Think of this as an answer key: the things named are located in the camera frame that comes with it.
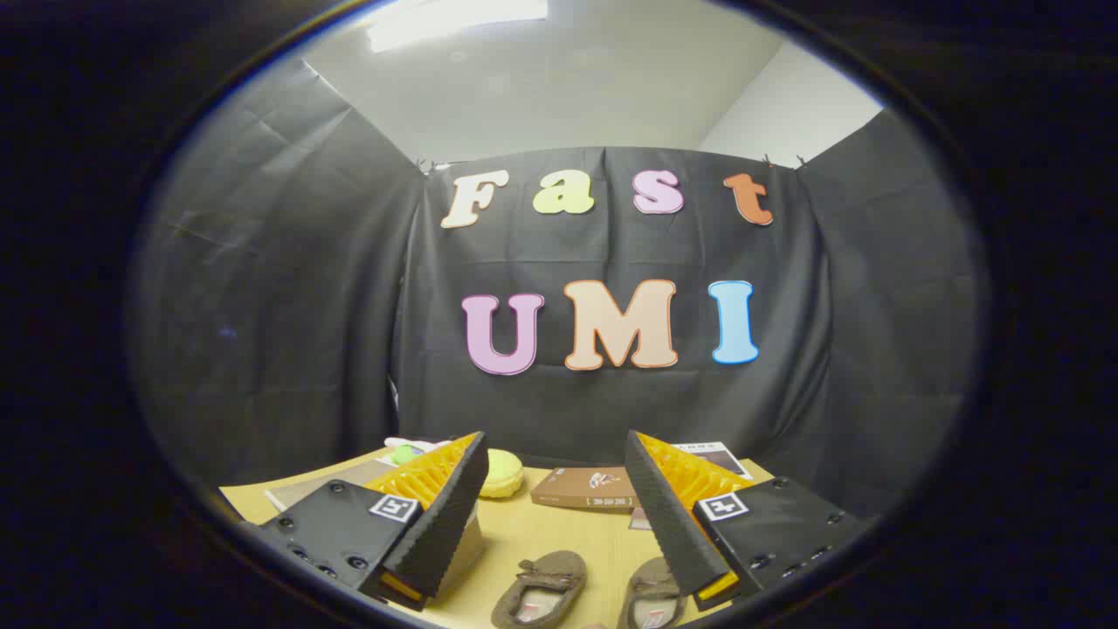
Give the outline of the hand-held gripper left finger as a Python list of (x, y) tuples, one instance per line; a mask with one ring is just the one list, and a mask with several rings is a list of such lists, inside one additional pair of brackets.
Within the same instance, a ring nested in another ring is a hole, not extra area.
[(373, 482), (326, 478), (240, 528), (293, 568), (421, 612), (442, 588), (486, 482), (487, 435), (464, 435)]

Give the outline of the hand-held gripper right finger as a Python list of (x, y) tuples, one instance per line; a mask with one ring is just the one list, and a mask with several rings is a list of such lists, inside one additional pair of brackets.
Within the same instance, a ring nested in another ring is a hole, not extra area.
[(748, 480), (631, 431), (625, 468), (660, 554), (705, 612), (806, 576), (872, 526), (786, 475)]

